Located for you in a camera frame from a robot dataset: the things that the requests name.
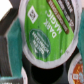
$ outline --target green label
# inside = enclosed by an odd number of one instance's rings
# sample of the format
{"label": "green label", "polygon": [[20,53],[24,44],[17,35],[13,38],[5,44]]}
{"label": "green label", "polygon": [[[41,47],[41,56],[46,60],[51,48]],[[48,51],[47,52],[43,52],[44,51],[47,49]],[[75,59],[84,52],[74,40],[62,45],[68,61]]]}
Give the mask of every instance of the green label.
{"label": "green label", "polygon": [[40,30],[31,30],[29,41],[34,54],[41,58],[47,58],[50,54],[50,42],[46,35]]}
{"label": "green label", "polygon": [[29,0],[25,16],[27,46],[36,59],[44,62],[59,59],[74,37],[57,1],[52,0],[58,14],[53,12],[54,8],[48,1]]}

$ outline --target logo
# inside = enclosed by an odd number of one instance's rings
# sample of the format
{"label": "logo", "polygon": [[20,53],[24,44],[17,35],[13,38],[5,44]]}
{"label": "logo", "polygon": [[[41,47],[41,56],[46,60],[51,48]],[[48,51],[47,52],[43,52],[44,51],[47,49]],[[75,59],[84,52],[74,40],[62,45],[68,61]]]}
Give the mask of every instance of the logo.
{"label": "logo", "polygon": [[36,13],[34,7],[32,6],[28,12],[28,17],[30,18],[31,22],[34,24],[34,22],[38,18],[38,14]]}

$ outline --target k-cup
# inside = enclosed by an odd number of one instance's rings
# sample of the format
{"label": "k-cup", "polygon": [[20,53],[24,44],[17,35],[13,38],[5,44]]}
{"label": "k-cup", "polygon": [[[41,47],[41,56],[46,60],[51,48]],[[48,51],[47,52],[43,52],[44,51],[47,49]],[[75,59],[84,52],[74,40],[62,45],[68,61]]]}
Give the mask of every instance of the k-cup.
{"label": "k-cup", "polygon": [[35,66],[51,69],[67,61],[78,42],[79,0],[21,0],[23,52]]}

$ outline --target white label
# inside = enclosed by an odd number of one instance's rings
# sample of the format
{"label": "white label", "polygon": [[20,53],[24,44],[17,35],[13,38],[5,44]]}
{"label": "white label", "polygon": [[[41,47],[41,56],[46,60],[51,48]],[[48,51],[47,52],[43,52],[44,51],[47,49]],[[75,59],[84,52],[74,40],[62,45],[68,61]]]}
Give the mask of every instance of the white label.
{"label": "white label", "polygon": [[28,17],[30,18],[30,20],[32,21],[33,24],[38,18],[38,14],[36,13],[33,6],[30,8],[30,10],[28,12]]}

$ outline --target pod lid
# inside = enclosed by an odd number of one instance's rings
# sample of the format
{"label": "pod lid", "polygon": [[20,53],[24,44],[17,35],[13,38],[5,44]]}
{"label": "pod lid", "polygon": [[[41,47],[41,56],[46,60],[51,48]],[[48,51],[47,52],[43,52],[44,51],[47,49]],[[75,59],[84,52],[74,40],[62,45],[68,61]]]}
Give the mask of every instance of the pod lid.
{"label": "pod lid", "polygon": [[67,61],[77,46],[80,15],[79,0],[21,1],[19,19],[26,58],[45,69]]}

